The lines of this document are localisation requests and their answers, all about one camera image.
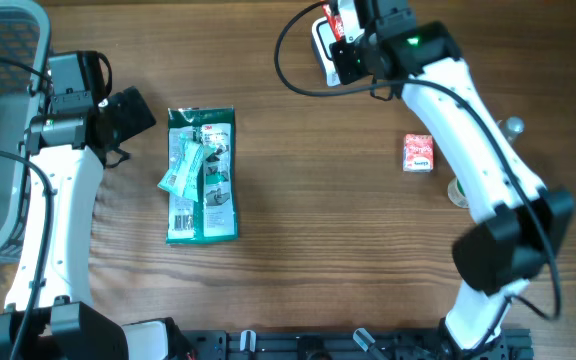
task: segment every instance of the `wooden tabletop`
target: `wooden tabletop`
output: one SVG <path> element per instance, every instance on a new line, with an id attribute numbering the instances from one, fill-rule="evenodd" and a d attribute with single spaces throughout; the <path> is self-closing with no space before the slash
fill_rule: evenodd
<path id="1" fill-rule="evenodd" d="M 497 119 L 522 117 L 517 152 L 576 199 L 576 2 L 413 3 L 419 22 L 451 31 Z M 399 101 L 368 94 L 296 95 L 272 63 L 277 35 L 307 3 L 48 7 L 57 51 L 98 50 L 114 88 L 144 95 L 158 124 L 128 141 L 132 160 L 106 170 L 92 224 L 97 310 L 117 323 L 172 316 L 182 329 L 258 331 L 434 327 L 461 281 L 450 248 L 473 224 L 446 196 L 437 151 L 430 174 L 402 172 L 402 139 L 427 133 Z M 281 56 L 289 78 L 322 88 L 312 14 Z M 167 109 L 234 105 L 241 238 L 168 247 Z M 576 216 L 559 259 L 564 315 L 522 305 L 506 327 L 533 333 L 540 359 L 576 359 Z M 0 265 L 0 311 L 15 265 Z M 547 271 L 526 296 L 552 307 Z"/>

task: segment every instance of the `small red and white box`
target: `small red and white box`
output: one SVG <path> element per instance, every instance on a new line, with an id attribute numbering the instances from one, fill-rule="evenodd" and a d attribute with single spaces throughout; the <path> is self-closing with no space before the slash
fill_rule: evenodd
<path id="1" fill-rule="evenodd" d="M 406 135 L 404 138 L 404 171 L 430 172 L 433 165 L 432 136 Z"/>

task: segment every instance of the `clear plastic bottle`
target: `clear plastic bottle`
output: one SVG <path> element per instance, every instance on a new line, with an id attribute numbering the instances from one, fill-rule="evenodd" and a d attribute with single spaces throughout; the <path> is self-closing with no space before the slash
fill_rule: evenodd
<path id="1" fill-rule="evenodd" d="M 499 130 L 501 130 L 501 133 L 510 145 L 524 132 L 524 121 L 517 116 L 511 116 L 506 121 L 500 120 L 497 124 L 499 125 Z M 448 184 L 448 198 L 453 204 L 460 208 L 468 208 L 468 199 L 466 199 L 464 189 L 461 187 L 457 178 L 452 179 Z"/>

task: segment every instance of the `green package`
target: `green package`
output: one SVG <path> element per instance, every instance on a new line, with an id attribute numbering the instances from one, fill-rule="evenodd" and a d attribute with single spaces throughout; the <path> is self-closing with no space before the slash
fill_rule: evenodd
<path id="1" fill-rule="evenodd" d="M 179 158 L 180 139 L 204 148 L 196 180 L 199 201 L 170 194 L 166 243 L 209 244 L 239 237 L 234 197 L 235 109 L 168 110 L 169 167 Z"/>

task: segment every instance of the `gray plastic basket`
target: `gray plastic basket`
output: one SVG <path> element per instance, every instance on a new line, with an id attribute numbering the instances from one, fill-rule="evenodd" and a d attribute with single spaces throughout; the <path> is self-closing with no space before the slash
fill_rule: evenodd
<path id="1" fill-rule="evenodd" d="M 44 73 L 49 48 L 50 21 L 41 6 L 0 0 L 0 57 Z M 41 86 L 38 76 L 0 63 L 0 150 L 23 153 L 23 132 L 43 102 Z M 0 263 L 17 262 L 21 255 L 30 198 L 27 179 L 25 166 L 0 158 Z"/>

